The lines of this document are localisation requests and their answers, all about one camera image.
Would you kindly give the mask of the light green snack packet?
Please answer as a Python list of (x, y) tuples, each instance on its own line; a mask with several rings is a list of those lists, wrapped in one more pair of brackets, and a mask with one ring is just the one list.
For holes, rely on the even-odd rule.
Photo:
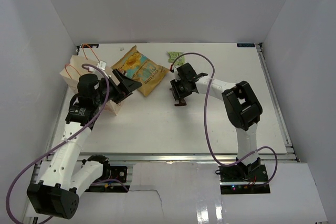
[[(169, 51), (167, 52), (167, 55), (169, 57), (168, 62), (173, 63), (176, 58), (178, 58), (180, 55), (182, 55), (183, 52), (178, 52), (178, 51)], [(174, 66), (181, 66), (185, 64), (185, 58), (184, 56), (180, 57), (174, 64)]]

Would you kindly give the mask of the brown chocolate bar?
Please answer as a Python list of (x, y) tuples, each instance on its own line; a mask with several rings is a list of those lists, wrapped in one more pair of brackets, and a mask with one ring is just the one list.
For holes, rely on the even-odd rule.
[(175, 106), (186, 106), (187, 105), (185, 99), (184, 98), (180, 98), (173, 88), (170, 88), (170, 90), (172, 91), (173, 98), (175, 100), (175, 102), (174, 102)]

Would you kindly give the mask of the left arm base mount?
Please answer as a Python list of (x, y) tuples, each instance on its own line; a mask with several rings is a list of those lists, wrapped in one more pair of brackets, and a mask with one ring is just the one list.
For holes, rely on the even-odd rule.
[(126, 192), (122, 185), (127, 182), (128, 168), (126, 166), (110, 166), (103, 170), (103, 175), (89, 186), (90, 192)]

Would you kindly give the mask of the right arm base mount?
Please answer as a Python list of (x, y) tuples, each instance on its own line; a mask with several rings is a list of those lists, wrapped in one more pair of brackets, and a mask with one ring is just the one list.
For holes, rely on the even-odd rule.
[(269, 185), (263, 185), (268, 180), (265, 165), (261, 165), (249, 175), (236, 166), (220, 166), (215, 174), (219, 176), (222, 195), (252, 195), (269, 194)]

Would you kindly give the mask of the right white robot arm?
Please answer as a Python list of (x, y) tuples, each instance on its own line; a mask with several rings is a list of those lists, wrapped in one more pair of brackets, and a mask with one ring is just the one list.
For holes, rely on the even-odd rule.
[[(204, 132), (209, 152), (214, 161), (222, 167), (236, 167), (238, 177), (247, 182), (256, 175), (260, 166), (257, 151), (256, 132), (262, 115), (262, 106), (250, 84), (246, 81), (230, 83), (217, 80), (213, 75), (197, 74), (189, 63), (179, 67), (171, 67), (174, 79), (170, 82), (176, 106), (185, 106), (185, 98), (192, 93), (205, 95), (204, 101)], [(207, 129), (208, 97), (214, 97), (224, 103), (227, 117), (235, 127), (238, 152), (236, 162), (225, 165), (215, 156), (211, 147)]]

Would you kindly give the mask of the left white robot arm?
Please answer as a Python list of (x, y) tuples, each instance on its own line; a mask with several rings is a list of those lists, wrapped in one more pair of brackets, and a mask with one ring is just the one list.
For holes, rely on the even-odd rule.
[(27, 196), (36, 213), (71, 219), (78, 208), (80, 196), (92, 184), (110, 179), (110, 162), (103, 155), (83, 160), (81, 169), (76, 173), (74, 168), (105, 104), (109, 101), (116, 104), (122, 102), (142, 85), (116, 69), (112, 73), (118, 79), (118, 84), (104, 71), (101, 71), (101, 79), (94, 73), (79, 77), (78, 92), (70, 101), (65, 119), (61, 147), (54, 151), (40, 180), (29, 184), (27, 189)]

